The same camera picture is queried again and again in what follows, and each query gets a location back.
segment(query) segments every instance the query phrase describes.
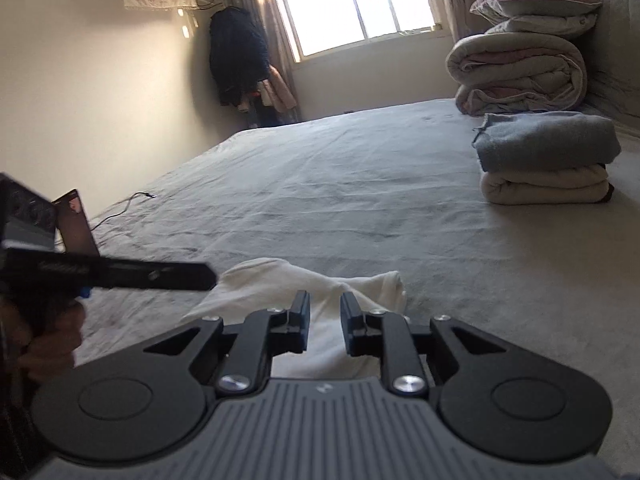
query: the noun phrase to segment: cable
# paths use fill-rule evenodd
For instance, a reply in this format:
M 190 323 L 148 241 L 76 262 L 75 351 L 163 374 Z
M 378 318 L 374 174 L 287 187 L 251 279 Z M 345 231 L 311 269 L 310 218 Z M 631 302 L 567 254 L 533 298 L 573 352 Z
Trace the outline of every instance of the cable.
M 107 216 L 107 218 L 104 218 L 103 220 L 100 220 L 95 226 L 93 226 L 91 228 L 91 231 L 92 232 L 95 231 L 98 227 L 100 227 L 102 224 L 104 224 L 108 220 L 111 220 L 112 218 L 116 218 L 117 216 L 124 215 L 124 213 L 126 213 L 129 210 L 129 207 L 131 206 L 131 202 L 133 201 L 133 199 L 135 197 L 137 197 L 138 195 L 144 195 L 144 196 L 149 197 L 149 198 L 156 198 L 156 196 L 157 196 L 157 195 L 154 195 L 154 194 L 151 194 L 151 193 L 147 193 L 146 191 L 139 191 L 139 192 L 134 193 L 133 195 L 131 195 L 129 197 L 129 200 L 127 200 L 127 205 L 125 206 L 125 208 L 120 213 L 117 213 L 115 215 Z
M 204 3 L 203 5 L 198 4 L 198 10 L 209 10 L 209 9 L 213 9 L 214 7 L 223 6 L 223 5 L 224 3 L 222 2 L 222 0 L 219 0 L 218 2 L 216 2 L 216 0 L 210 0 Z

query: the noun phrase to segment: black circular pad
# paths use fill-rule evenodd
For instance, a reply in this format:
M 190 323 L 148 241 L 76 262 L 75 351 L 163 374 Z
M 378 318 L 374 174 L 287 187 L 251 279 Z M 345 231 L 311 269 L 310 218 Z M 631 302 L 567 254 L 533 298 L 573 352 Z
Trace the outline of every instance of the black circular pad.
M 511 379 L 496 386 L 494 403 L 513 418 L 547 420 L 564 410 L 562 390 L 539 379 Z
M 166 450 L 194 429 L 205 408 L 202 387 L 180 358 L 123 351 L 43 386 L 31 413 L 54 448 L 104 464 Z
M 524 350 L 468 355 L 443 385 L 438 408 L 473 447 L 525 463 L 595 452 L 612 415 L 596 381 Z
M 105 379 L 89 384 L 78 397 L 80 408 L 101 420 L 127 420 L 144 412 L 153 392 L 133 379 Z

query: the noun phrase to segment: human hand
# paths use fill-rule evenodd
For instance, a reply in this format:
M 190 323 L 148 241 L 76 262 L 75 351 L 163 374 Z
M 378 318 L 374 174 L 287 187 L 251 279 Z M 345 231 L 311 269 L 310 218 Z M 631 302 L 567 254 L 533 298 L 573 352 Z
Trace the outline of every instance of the human hand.
M 74 367 L 73 352 L 82 343 L 80 330 L 86 317 L 81 303 L 71 301 L 56 318 L 53 331 L 36 338 L 18 309 L 6 300 L 0 300 L 0 317 L 7 339 L 20 348 L 27 347 L 18 366 L 27 371 L 32 381 L 44 383 Z

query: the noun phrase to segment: silver bolt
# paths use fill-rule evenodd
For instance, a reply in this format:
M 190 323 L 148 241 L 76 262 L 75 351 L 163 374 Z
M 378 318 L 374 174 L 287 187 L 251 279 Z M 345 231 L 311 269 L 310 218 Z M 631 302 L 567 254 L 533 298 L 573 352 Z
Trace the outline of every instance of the silver bolt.
M 424 379 L 415 375 L 403 375 L 394 380 L 393 387 L 399 392 L 414 394 L 424 388 Z
M 251 386 L 251 381 L 244 375 L 225 375 L 218 381 L 218 386 L 228 392 L 243 392 Z

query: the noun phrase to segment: gray bedsheet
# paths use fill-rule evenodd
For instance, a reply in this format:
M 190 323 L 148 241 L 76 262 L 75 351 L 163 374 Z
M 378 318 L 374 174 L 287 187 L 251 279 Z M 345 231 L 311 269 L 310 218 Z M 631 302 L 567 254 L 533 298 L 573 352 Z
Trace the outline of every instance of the gray bedsheet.
M 237 134 L 100 227 L 101 250 L 218 271 L 259 256 L 397 269 L 416 322 L 451 314 L 601 381 L 615 406 L 602 456 L 640 472 L 640 140 L 622 136 L 607 205 L 492 206 L 479 122 L 440 100 Z M 96 291 L 79 357 L 169 329 L 202 298 Z

